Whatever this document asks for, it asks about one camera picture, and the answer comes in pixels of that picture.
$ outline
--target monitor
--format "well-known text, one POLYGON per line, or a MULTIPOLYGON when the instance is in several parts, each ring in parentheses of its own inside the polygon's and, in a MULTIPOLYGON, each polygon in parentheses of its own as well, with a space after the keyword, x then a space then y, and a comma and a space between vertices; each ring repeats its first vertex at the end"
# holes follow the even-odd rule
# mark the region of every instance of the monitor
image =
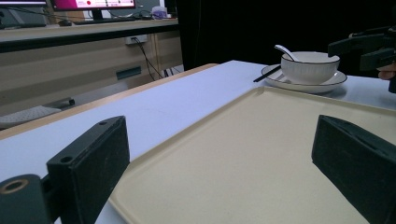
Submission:
POLYGON ((47 6, 46 0, 0 0, 0 29, 26 23, 45 26, 43 8, 47 6))
POLYGON ((95 21, 102 20, 102 10, 136 8, 134 0, 50 0, 54 11, 92 12, 95 21))
POLYGON ((0 0, 0 7, 46 7, 46 0, 0 0))

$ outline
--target beige tray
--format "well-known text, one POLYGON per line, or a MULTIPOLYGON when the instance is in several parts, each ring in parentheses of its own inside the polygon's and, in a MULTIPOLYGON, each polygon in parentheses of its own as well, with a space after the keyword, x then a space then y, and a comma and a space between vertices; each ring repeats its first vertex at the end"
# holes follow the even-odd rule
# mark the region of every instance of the beige tray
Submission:
POLYGON ((262 87, 132 161, 109 200, 134 224, 368 223, 312 163, 319 114, 396 144, 394 110, 262 87))

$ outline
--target white plate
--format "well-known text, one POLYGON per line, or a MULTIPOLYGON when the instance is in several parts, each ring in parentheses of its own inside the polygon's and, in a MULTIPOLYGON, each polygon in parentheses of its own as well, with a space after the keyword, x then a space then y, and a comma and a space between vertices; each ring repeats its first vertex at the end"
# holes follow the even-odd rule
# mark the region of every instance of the white plate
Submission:
MULTIPOLYGON (((277 66, 277 64, 264 67, 262 69, 262 73, 266 73, 275 66, 277 66)), ((343 82, 347 81, 347 76, 344 73, 337 71, 332 78, 319 85, 294 84, 291 83, 285 76, 283 76, 282 69, 279 69, 272 75, 267 77, 265 81, 271 86, 279 87, 281 89, 302 91, 306 93, 321 93, 326 91, 332 91, 335 88, 339 87, 343 82)))

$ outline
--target power strip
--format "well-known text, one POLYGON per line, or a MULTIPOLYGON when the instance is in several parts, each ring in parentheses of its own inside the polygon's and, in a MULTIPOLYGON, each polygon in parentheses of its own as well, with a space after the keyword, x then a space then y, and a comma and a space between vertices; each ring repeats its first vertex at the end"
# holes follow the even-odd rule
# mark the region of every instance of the power strip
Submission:
POLYGON ((137 41, 135 39, 137 39, 140 43, 147 42, 148 41, 148 35, 127 36, 127 37, 125 37, 125 44, 126 45, 137 44, 137 41))

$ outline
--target spoon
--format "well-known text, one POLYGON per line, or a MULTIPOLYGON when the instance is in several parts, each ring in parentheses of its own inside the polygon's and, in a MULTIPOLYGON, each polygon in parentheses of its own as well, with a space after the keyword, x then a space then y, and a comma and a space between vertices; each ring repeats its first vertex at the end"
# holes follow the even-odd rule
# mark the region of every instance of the spoon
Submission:
POLYGON ((291 59, 294 60, 295 62, 300 61, 293 53, 290 52, 290 50, 286 49, 285 47, 283 47, 281 45, 275 45, 275 48, 279 49, 279 50, 283 51, 284 53, 286 53, 287 55, 289 55, 289 57, 291 57, 291 59))

